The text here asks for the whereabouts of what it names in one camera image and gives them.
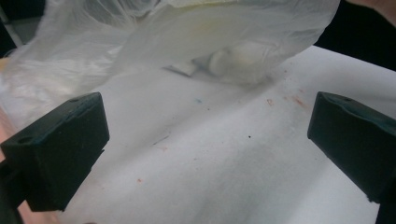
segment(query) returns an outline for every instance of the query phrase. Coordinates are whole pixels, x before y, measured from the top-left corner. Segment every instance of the red stain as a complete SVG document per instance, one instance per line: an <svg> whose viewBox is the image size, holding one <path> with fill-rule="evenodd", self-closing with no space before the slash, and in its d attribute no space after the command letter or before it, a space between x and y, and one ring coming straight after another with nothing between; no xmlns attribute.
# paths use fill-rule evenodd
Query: red stain
<svg viewBox="0 0 396 224"><path fill-rule="evenodd" d="M162 151L166 151L168 150L168 147L159 147L159 149L161 149Z"/></svg>
<svg viewBox="0 0 396 224"><path fill-rule="evenodd" d="M271 100L271 99L268 99L267 102L268 102L268 105L270 105L270 106L273 106L273 105L274 105L274 101Z"/></svg>
<svg viewBox="0 0 396 224"><path fill-rule="evenodd" d="M308 106L306 104L304 104L303 101L301 101L298 96L291 96L291 99L293 99L293 101L295 103L297 103L298 105L300 105L302 108L304 108L304 109L308 108Z"/></svg>

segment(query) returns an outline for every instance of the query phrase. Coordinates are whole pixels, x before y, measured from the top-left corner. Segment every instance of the brown speck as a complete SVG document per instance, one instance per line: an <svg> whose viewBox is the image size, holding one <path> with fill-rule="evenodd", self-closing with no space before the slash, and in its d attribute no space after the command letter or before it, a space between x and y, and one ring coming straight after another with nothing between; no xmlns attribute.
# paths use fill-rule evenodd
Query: brown speck
<svg viewBox="0 0 396 224"><path fill-rule="evenodd" d="M295 103L297 103L298 105L300 105L302 108L304 108L304 109L307 109L307 108L308 108L308 106L307 106L306 104L304 104L304 103L300 100L300 98L299 98L298 96L291 96L291 99L293 99L293 101L294 101Z"/></svg>
<svg viewBox="0 0 396 224"><path fill-rule="evenodd" d="M268 99L267 102L268 102L268 105L270 105L270 106L273 106L273 105L274 105L274 101L271 100L271 99Z"/></svg>

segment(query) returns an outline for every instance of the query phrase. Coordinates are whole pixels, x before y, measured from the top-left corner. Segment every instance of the plastic bag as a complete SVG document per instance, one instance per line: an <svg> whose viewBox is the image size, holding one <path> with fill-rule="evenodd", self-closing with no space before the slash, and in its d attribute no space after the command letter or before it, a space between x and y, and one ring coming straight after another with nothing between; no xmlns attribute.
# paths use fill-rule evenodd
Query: plastic bag
<svg viewBox="0 0 396 224"><path fill-rule="evenodd" d="M119 74L175 65L226 82L314 44L339 0L51 0L34 40L1 76L17 128Z"/></svg>

